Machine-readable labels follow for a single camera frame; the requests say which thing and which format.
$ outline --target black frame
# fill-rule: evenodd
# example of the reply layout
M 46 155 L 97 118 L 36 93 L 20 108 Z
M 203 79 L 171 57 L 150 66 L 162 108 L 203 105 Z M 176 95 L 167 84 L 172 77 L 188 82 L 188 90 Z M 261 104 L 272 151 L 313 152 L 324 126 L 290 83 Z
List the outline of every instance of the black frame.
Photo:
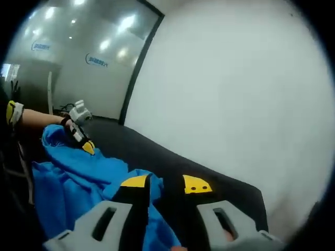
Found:
M 125 100 L 124 100 L 124 103 L 122 105 L 120 118 L 119 118 L 119 124 L 122 125 L 122 126 L 125 124 L 127 110 L 128 110 L 128 106 L 129 106 L 132 91 L 134 90 L 134 86 L 135 86 L 137 76 L 140 73 L 140 70 L 142 68 L 142 64 L 143 64 L 144 59 L 147 55 L 147 52 L 148 52 L 148 49 L 149 49 L 150 44 L 152 42 L 152 39 L 155 36 L 159 25 L 161 24 L 161 22 L 163 21 L 163 19 L 165 17 L 165 15 L 163 13 L 161 13 L 156 7 L 154 7 L 153 5 L 148 3 L 146 0 L 137 0 L 137 1 L 144 4 L 146 7 L 151 9 L 154 13 L 156 13 L 158 15 L 158 20 L 156 21 L 156 23 L 153 26 L 150 34 L 148 35 L 147 40 L 144 43 L 144 46 L 141 50 L 141 53 L 140 53 L 140 55 L 137 59 L 134 71 L 132 72 L 132 75 L 131 75 L 131 78 L 130 78 L 130 81 L 129 81 L 129 85 L 128 85 L 128 89 L 127 89 L 127 92 L 126 92 Z

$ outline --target yellow marker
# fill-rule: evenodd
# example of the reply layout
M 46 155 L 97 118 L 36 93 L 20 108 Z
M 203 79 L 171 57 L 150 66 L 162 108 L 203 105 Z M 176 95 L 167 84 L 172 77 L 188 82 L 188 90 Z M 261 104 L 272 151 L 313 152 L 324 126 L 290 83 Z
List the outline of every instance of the yellow marker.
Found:
M 14 101 L 10 101 L 7 104 L 7 110 L 6 110 L 6 121 L 7 121 L 7 125 L 10 125 L 10 123 L 12 122 L 12 117 L 14 114 L 14 109 L 15 109 L 15 102 Z
M 122 182 L 122 187 L 144 187 L 146 185 L 146 178 L 148 175 L 141 175 L 129 178 Z
M 84 151 L 94 155 L 94 144 L 91 140 L 87 141 L 84 145 L 83 145 L 83 149 Z
M 185 181 L 185 193 L 212 192 L 210 185 L 203 179 L 189 175 L 183 175 Z

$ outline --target blue cloth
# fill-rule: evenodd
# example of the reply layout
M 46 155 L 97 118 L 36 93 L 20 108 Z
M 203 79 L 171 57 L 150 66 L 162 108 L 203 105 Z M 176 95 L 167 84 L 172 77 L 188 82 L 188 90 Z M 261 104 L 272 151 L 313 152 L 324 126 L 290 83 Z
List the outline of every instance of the blue cloth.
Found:
M 33 162 L 35 207 L 48 238 L 73 230 L 75 220 L 103 200 L 111 200 L 121 183 L 139 175 L 150 176 L 148 225 L 143 240 L 144 251 L 170 250 L 180 242 L 153 206 L 163 189 L 162 179 L 146 170 L 128 172 L 128 165 L 116 158 L 105 158 L 99 149 L 91 155 L 66 145 L 64 128 L 49 125 L 42 144 L 50 162 Z

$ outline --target glass wall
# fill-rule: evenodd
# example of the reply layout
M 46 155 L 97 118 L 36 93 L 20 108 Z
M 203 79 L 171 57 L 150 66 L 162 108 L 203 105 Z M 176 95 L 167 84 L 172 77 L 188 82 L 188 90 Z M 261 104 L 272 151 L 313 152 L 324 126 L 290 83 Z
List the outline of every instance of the glass wall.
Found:
M 93 115 L 118 119 L 129 81 L 158 15 L 136 0 L 48 1 L 18 30 L 2 69 L 20 102 L 48 111 L 83 99 Z

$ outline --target logo on glass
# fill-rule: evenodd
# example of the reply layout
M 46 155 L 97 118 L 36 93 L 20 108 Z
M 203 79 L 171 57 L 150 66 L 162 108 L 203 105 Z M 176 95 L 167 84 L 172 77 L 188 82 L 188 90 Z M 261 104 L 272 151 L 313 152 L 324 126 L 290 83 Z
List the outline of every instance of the logo on glass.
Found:
M 42 44 L 42 43 L 36 43 L 36 41 L 34 43 L 32 43 L 31 45 L 31 50 L 32 51 L 36 51 L 36 50 L 49 50 L 50 49 L 50 45 L 48 44 Z
M 100 59 L 97 59 L 93 56 L 90 56 L 89 53 L 86 55 L 85 61 L 86 61 L 87 64 L 94 64 L 94 65 L 98 65 L 98 66 L 108 67 L 107 62 L 105 62 L 103 60 L 100 60 Z

